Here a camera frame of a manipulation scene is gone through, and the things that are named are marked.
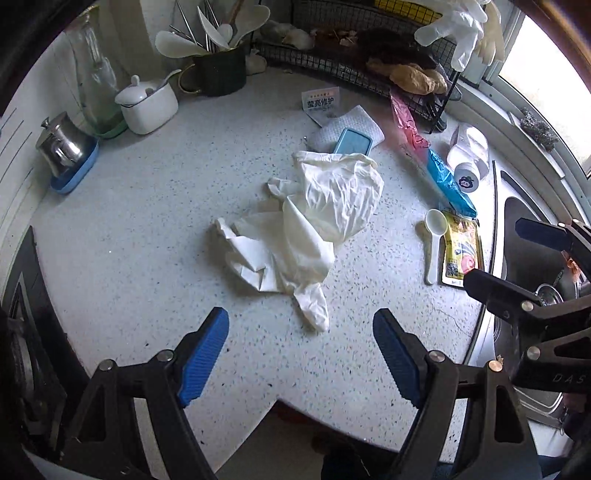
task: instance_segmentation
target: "speckled white countertop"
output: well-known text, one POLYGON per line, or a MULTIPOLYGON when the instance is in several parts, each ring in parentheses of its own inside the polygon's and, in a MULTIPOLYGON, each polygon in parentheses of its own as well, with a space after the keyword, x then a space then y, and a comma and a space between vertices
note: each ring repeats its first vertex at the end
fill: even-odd
MULTIPOLYGON (((424 284, 421 221, 439 198, 389 145, 389 102, 341 88, 387 140, 372 150, 384 178, 369 226, 348 241, 324 282, 330 331, 314 333, 294 300, 260 294, 225 267, 211 228, 266 198, 271 176, 294 178, 291 153, 318 127, 300 93, 326 82, 270 69, 223 98, 184 98, 178 114, 146 137, 103 142, 80 186, 49 192, 33 219, 41 269, 64 330, 89 372, 113 358, 144 362, 196 330, 214 306, 230 334, 202 397, 186 413, 205 456, 219 468, 282 399, 319 421, 399 449, 415 410, 403 400, 372 334, 389 307, 428 349, 461 362, 481 305, 463 290, 424 284)), ((454 130, 430 137, 447 154, 454 130)), ((491 257, 493 182, 473 195, 485 259, 491 257)), ((454 418, 444 458, 454 452, 454 418)))

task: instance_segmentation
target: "white spoon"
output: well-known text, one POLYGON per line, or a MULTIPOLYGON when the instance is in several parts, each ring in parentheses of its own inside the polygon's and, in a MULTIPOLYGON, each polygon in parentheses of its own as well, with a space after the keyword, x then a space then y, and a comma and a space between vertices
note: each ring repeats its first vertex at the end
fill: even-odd
POLYGON ((242 8, 236 16, 236 35, 230 40, 230 48, 235 48, 244 35, 261 28, 271 15, 269 7, 264 5, 252 5, 242 8))
POLYGON ((431 233, 431 260, 427 270, 427 284, 433 285, 437 281, 439 240, 447 232, 447 219, 439 210, 431 209, 425 215, 425 226, 431 233))
POLYGON ((230 50, 228 46, 228 42, 223 39, 223 37, 219 34, 216 30, 216 27, 212 25, 212 23, 203 15, 199 6, 197 6, 197 13, 199 14, 199 20, 201 21, 201 25, 205 30, 206 35, 214 42, 218 47, 222 50, 230 50))
POLYGON ((208 55, 209 52, 205 48, 179 37, 177 34, 167 31, 160 31, 156 35, 154 42, 156 50, 169 59, 182 59, 184 57, 208 55))
POLYGON ((232 26, 227 23, 221 24, 217 28, 217 31, 222 36, 222 38, 226 40, 226 42, 230 42, 230 40, 232 39, 232 35, 234 35, 234 30, 232 30, 232 26))
POLYGON ((170 80, 170 77, 176 75, 177 73, 181 73, 181 72, 182 72, 181 69, 177 69, 177 70, 173 70, 168 75, 166 75, 166 78, 164 80, 162 80, 162 82, 160 82, 158 90, 160 90, 164 85, 166 85, 168 83, 168 81, 170 80))

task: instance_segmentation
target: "blue phone case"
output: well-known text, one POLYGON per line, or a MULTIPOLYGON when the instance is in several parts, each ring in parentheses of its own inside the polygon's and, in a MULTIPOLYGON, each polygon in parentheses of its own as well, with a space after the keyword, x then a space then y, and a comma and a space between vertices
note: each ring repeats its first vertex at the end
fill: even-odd
POLYGON ((343 155, 362 153, 363 155, 369 155, 373 143, 374 141, 371 137, 352 128, 345 128, 340 135, 333 153, 341 153, 343 155))

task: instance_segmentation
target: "metal screw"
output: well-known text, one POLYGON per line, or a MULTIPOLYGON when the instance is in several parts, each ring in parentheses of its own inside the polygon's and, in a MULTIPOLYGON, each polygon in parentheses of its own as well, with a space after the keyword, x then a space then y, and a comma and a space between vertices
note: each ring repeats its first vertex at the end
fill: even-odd
POLYGON ((542 352, 540 352, 540 349, 537 348, 535 345, 534 346, 530 346, 527 349, 527 358, 529 358, 530 360, 537 360, 538 358, 540 358, 540 355, 542 354, 542 352))
POLYGON ((101 363, 99 363, 99 370, 102 372, 108 372, 114 366, 115 366, 115 362, 113 360, 111 360, 110 358, 108 358, 107 360, 103 360, 101 363))
POLYGON ((172 350, 160 350, 156 358, 158 362, 170 362, 174 357, 174 352, 172 350))
POLYGON ((521 308, 524 312, 531 312, 534 309, 534 304, 529 300, 524 300, 521 302, 521 308))
POLYGON ((493 372, 500 372, 503 370, 503 364, 498 360, 491 360, 488 362, 488 368, 490 368, 493 372))
POLYGON ((441 362, 443 362, 445 360, 445 353, 440 352, 439 350, 431 350, 429 352, 429 358, 431 360, 433 360, 434 362, 437 362, 438 364, 440 364, 441 362))

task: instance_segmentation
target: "sink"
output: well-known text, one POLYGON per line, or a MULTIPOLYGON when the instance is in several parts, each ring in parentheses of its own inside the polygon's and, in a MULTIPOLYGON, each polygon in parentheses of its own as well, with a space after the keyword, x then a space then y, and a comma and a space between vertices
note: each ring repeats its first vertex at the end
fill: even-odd
MULTIPOLYGON (((552 285, 564 268, 561 253, 521 239, 515 233, 515 222, 519 218, 544 220, 534 213, 524 200, 509 197, 505 201, 505 239, 503 252, 506 261, 507 281, 526 290, 535 292, 542 283, 552 285)), ((518 342, 512 326, 495 317, 493 326, 495 354, 503 357, 503 366, 511 375, 519 362, 518 342)), ((563 415, 561 393, 516 388, 519 399, 528 417, 553 426, 560 425, 563 415)))
MULTIPOLYGON (((492 166, 496 218, 489 273, 502 277, 505 257, 507 281, 531 292, 542 283, 552 285, 565 265, 561 253, 519 238, 515 233, 515 222, 519 218, 528 218, 556 225, 558 219, 526 179, 511 166, 499 162, 493 162, 492 166)), ((465 363, 482 367, 498 355, 503 357, 503 366, 511 374, 519 361, 512 327, 483 307, 465 363)), ((562 394, 525 388, 516 388, 516 391, 528 418, 558 429, 561 427, 565 413, 562 394)))

